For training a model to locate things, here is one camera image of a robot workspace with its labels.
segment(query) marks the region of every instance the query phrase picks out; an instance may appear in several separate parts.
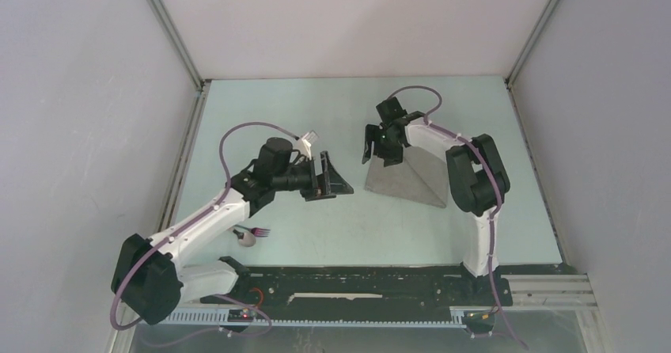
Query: black plastic housing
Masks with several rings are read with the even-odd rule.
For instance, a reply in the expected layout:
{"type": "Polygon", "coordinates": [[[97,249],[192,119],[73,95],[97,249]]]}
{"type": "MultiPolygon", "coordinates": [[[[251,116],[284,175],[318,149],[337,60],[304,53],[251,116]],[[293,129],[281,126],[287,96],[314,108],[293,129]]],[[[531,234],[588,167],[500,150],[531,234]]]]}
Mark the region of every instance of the black plastic housing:
{"type": "MultiPolygon", "coordinates": [[[[133,234],[123,242],[112,277],[112,292],[116,294],[123,278],[151,247],[139,234],[133,234]]],[[[147,324],[155,325],[177,307],[182,286],[177,279],[175,264],[169,257],[155,252],[133,275],[121,300],[147,324]]]]}
{"type": "MultiPolygon", "coordinates": [[[[503,167],[501,156],[496,149],[494,139],[486,134],[475,137],[473,146],[478,149],[485,163],[494,175],[501,201],[510,190],[510,180],[506,169],[503,167]]],[[[496,205],[494,187],[491,185],[487,173],[483,169],[475,171],[473,164],[482,164],[475,154],[467,146],[455,146],[445,152],[447,162],[447,173],[449,178],[449,190],[454,198],[454,203],[464,212],[472,212],[476,216],[496,205]]]]}
{"type": "Polygon", "coordinates": [[[408,114],[396,97],[382,101],[376,107],[382,122],[366,125],[364,150],[361,163],[366,163],[371,154],[384,160],[384,167],[403,163],[403,148],[409,147],[405,127],[423,117],[421,112],[408,114]]]}

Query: purple fork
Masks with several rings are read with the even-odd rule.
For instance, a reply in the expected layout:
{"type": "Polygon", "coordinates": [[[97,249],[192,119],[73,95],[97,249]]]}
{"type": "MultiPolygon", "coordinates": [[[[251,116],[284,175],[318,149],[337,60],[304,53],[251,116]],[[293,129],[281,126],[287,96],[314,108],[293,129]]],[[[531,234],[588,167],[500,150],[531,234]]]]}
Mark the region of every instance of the purple fork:
{"type": "Polygon", "coordinates": [[[242,225],[235,225],[236,228],[244,229],[247,230],[249,233],[254,234],[255,237],[258,238],[263,238],[263,237],[268,237],[268,235],[271,233],[270,229],[264,229],[264,228],[248,228],[246,226],[242,225]]]}

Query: red cable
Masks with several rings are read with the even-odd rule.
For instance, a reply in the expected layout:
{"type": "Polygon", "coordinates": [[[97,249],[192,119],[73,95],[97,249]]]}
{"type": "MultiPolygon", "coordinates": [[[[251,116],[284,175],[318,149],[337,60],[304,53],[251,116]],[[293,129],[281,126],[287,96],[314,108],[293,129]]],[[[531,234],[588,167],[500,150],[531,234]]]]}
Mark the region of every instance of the red cable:
{"type": "Polygon", "coordinates": [[[261,289],[257,288],[257,287],[254,287],[254,288],[252,288],[252,289],[249,290],[249,292],[253,292],[253,291],[258,292],[258,293],[259,293],[259,297],[260,297],[259,302],[256,303],[256,306],[255,306],[255,307],[261,307],[261,305],[263,304],[263,291],[262,291],[261,289]]]}

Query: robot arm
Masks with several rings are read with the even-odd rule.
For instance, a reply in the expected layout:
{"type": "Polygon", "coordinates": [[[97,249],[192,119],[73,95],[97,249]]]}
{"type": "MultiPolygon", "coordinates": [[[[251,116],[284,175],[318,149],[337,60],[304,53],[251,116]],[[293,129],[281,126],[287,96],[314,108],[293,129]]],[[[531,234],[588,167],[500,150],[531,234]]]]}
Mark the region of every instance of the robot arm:
{"type": "MultiPolygon", "coordinates": [[[[474,276],[487,275],[487,258],[490,249],[489,218],[496,208],[496,197],[491,182],[484,171],[473,168],[480,164],[472,151],[461,141],[425,124],[421,112],[408,114],[396,97],[382,101],[377,106],[382,122],[366,126],[366,144],[362,163],[371,154],[384,159],[384,166],[403,162],[403,149],[415,146],[428,151],[447,164],[450,193],[455,204],[464,212],[472,213],[468,228],[469,241],[464,256],[464,266],[474,276]]],[[[510,181],[489,135],[470,139],[494,174],[502,196],[510,190],[510,181]]],[[[499,215],[495,214],[495,235],[499,215]]],[[[492,270],[499,265],[496,253],[492,257],[492,270]]]]}
{"type": "Polygon", "coordinates": [[[241,279],[248,275],[247,269],[233,258],[222,257],[197,266],[187,266],[187,262],[213,238],[272,202],[278,191],[299,191],[305,201],[354,193],[331,165],[327,151],[320,153],[322,173],[317,175],[310,152],[315,139],[313,132],[294,144],[281,138],[268,139],[248,169],[231,178],[230,188],[194,214],[147,239],[137,234],[130,236],[119,254],[112,291],[116,293],[143,255],[163,243],[142,264],[121,294],[121,299],[147,324],[162,321],[183,302],[212,294],[228,294],[235,289],[246,292],[247,289],[240,287],[241,279]],[[290,161],[296,152],[297,157],[290,161]],[[186,230],[175,235],[185,226],[186,230]]]}

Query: small white object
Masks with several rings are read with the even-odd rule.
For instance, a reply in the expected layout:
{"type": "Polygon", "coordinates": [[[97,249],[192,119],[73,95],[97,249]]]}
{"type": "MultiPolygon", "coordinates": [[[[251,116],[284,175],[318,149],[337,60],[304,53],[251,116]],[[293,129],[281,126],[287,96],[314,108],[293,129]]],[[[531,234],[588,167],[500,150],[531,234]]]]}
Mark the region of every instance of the small white object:
{"type": "Polygon", "coordinates": [[[310,160],[313,158],[311,147],[317,140],[319,140],[319,135],[314,130],[311,130],[300,137],[298,141],[294,142],[294,149],[310,160]]]}
{"type": "Polygon", "coordinates": [[[212,294],[228,294],[235,286],[237,274],[230,265],[220,260],[209,264],[187,266],[177,273],[184,284],[180,302],[190,302],[212,294]]]}
{"type": "Polygon", "coordinates": [[[245,248],[251,248],[256,245],[256,237],[254,237],[254,234],[245,231],[242,233],[242,238],[238,238],[237,244],[245,248]]]}
{"type": "MultiPolygon", "coordinates": [[[[268,290],[271,294],[275,292],[275,289],[271,288],[268,290]]],[[[354,299],[382,299],[382,294],[367,294],[367,293],[358,293],[358,294],[352,294],[352,293],[340,293],[340,292],[332,292],[332,293],[324,293],[324,292],[297,292],[294,293],[293,295],[290,296],[290,298],[328,298],[328,299],[347,299],[347,300],[354,300],[354,299]]]]}

